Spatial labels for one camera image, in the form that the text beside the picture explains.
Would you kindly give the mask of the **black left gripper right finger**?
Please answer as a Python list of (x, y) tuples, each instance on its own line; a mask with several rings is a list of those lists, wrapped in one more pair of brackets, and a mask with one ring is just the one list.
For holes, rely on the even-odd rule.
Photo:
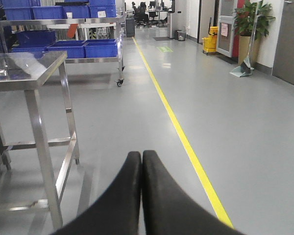
[(196, 203), (154, 150), (143, 152), (142, 202), (148, 235), (240, 234)]

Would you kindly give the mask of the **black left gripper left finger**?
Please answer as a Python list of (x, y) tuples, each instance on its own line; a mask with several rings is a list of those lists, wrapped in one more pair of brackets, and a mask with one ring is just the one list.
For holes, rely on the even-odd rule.
[(55, 235), (137, 235), (141, 201), (142, 160), (128, 153), (105, 192)]

